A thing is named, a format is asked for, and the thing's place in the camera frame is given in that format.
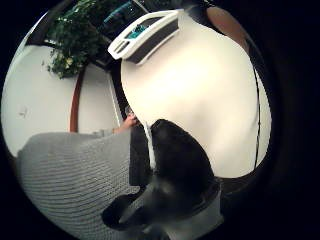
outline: potted plant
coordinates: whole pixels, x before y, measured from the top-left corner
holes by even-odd
[[[109,43],[94,24],[101,23],[117,5],[117,0],[79,0],[59,16],[47,33],[47,39],[55,45],[48,71],[60,78],[74,76],[90,57],[105,51]]]

